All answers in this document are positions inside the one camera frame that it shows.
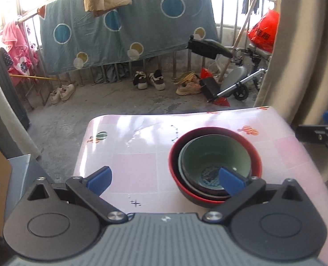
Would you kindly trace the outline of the red and black bowl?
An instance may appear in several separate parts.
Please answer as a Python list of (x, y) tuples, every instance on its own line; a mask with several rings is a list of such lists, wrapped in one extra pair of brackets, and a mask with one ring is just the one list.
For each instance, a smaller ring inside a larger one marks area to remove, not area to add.
[(201, 127), (185, 133), (173, 144), (168, 162), (179, 191), (205, 208), (230, 198), (219, 182), (221, 168), (244, 178), (261, 177), (263, 172), (257, 149), (238, 133), (221, 127)]

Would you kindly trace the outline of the beige curtain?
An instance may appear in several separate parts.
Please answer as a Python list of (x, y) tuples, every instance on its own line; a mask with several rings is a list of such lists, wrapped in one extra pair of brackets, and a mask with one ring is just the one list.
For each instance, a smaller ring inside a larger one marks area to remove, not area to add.
[(271, 106), (292, 128), (328, 111), (328, 0), (282, 0), (278, 31), (255, 106)]

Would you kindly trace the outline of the pink patterned tablecloth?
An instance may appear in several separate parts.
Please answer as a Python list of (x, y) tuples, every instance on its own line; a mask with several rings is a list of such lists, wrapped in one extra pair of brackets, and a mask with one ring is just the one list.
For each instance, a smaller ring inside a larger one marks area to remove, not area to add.
[[(124, 212), (204, 213), (186, 199), (169, 172), (175, 141), (193, 129), (221, 127), (234, 131), (257, 150), (262, 177), (270, 184), (294, 178), (321, 214), (328, 229), (328, 189), (305, 147), (271, 107), (177, 115), (103, 115), (85, 131), (75, 176), (88, 176), (103, 166), (113, 173), (102, 197)], [(328, 237), (320, 252), (328, 265)]]

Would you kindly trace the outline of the grey storage box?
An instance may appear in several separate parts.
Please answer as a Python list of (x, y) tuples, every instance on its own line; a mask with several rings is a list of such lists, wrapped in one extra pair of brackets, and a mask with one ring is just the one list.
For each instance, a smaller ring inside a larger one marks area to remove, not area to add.
[(10, 158), (8, 161), (12, 166), (12, 173), (9, 180), (4, 221), (8, 219), (18, 201), (37, 178), (43, 176), (50, 183), (54, 182), (30, 154)]

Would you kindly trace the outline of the child scooter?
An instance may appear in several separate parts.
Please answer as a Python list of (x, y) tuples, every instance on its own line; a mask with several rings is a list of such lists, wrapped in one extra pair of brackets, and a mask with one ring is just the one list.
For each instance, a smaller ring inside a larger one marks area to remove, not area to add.
[[(266, 63), (270, 61), (271, 53), (263, 51), (252, 44), (248, 45), (246, 49), (241, 47), (232, 48), (231, 57), (236, 63), (237, 67), (234, 68), (223, 82), (217, 82), (213, 77), (200, 78), (199, 84), (201, 91), (206, 96), (208, 102), (217, 102), (220, 98), (228, 98), (234, 96), (238, 101), (244, 101), (249, 96), (249, 89), (246, 84), (252, 82), (257, 92), (259, 92), (263, 78), (267, 73), (265, 68), (260, 68), (260, 62), (263, 60)], [(245, 66), (243, 66), (243, 58), (247, 55), (250, 57), (253, 68), (250, 73)]]

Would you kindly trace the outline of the red plastic bag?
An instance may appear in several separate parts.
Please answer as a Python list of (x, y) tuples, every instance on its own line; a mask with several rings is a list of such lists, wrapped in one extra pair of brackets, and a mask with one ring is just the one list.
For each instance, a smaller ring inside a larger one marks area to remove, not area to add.
[(251, 43), (257, 48), (272, 53), (279, 25), (280, 14), (269, 10), (259, 22), (247, 32)]

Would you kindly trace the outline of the beige worn shoes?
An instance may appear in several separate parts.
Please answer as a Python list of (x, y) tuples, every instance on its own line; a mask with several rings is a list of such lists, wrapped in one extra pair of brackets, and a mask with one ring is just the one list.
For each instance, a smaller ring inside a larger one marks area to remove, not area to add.
[(179, 96), (187, 96), (201, 93), (200, 78), (194, 71), (188, 71), (174, 80), (177, 86), (176, 94)]

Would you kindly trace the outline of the brown white sneakers pair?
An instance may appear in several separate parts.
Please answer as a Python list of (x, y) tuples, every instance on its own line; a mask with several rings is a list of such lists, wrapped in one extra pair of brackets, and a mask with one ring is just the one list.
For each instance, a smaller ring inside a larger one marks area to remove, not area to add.
[(155, 72), (150, 74), (146, 74), (143, 71), (136, 72), (133, 79), (134, 86), (137, 86), (139, 90), (146, 90), (149, 84), (152, 85), (157, 91), (163, 91), (166, 89), (164, 77), (160, 69), (157, 69)]

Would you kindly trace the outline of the black bicycle seat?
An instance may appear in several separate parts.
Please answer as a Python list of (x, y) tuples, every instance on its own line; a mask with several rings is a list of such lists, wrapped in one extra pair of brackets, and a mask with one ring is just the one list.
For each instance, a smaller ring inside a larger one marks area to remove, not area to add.
[(187, 49), (190, 49), (197, 55), (210, 59), (216, 59), (217, 55), (223, 55), (229, 59), (233, 58), (230, 50), (217, 41), (212, 39), (197, 40), (193, 35), (190, 36)]

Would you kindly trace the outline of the pink hanging clothes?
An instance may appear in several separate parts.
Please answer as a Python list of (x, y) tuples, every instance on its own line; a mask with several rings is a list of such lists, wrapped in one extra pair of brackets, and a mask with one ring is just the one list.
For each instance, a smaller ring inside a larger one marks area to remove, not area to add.
[(38, 64), (38, 54), (29, 47), (19, 25), (10, 22), (3, 28), (2, 43), (12, 61), (8, 72), (14, 86), (22, 81), (21, 76), (33, 76), (35, 69), (32, 61)]

